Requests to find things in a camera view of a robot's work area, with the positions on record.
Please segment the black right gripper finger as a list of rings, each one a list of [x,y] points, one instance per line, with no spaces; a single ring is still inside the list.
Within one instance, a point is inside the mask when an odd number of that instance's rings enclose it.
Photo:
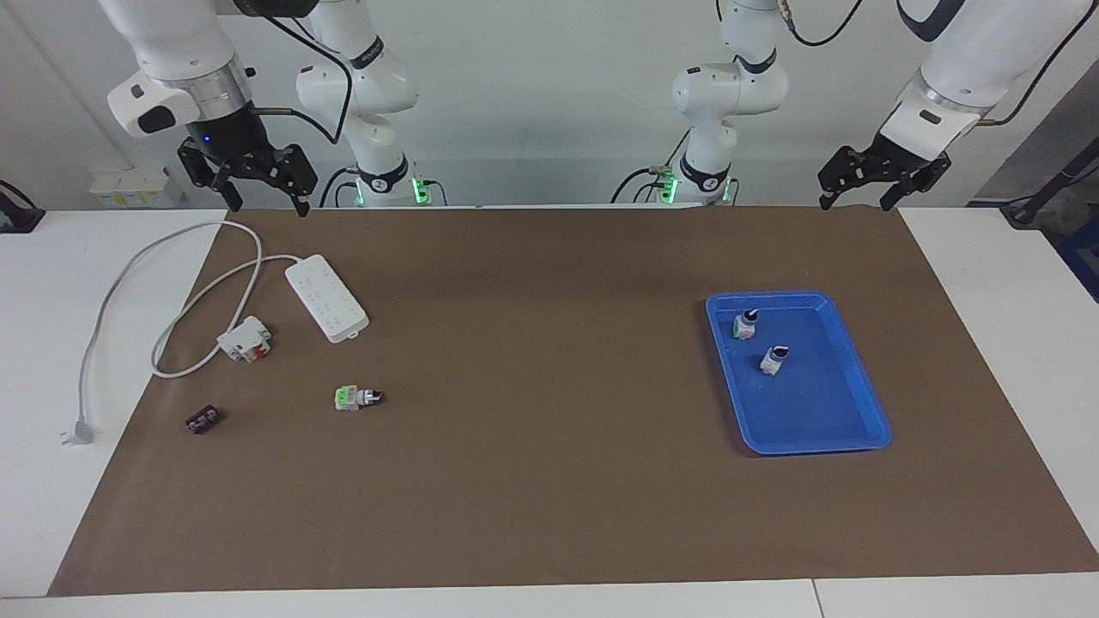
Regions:
[[[289,197],[297,216],[309,216],[310,198],[317,187],[318,176],[313,164],[307,158],[306,148],[300,144],[271,148],[270,158],[268,184]]]
[[[227,206],[227,211],[238,212],[243,207],[243,198],[235,184],[232,183],[231,167],[225,163],[211,166],[204,153],[197,147],[196,142],[181,142],[178,158],[182,164],[188,179],[196,187],[207,188],[219,195]]]

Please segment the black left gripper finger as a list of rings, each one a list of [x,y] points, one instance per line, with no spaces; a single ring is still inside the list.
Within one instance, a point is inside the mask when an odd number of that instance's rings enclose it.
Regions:
[[[861,188],[872,181],[867,179],[867,163],[872,157],[852,146],[841,146],[817,172],[821,195],[819,205],[828,211],[836,203],[841,194]]]
[[[879,201],[882,212],[888,212],[899,203],[900,200],[912,194],[926,194],[939,179],[950,172],[950,161],[932,161],[932,163],[919,172],[903,173],[893,185],[882,194]]]

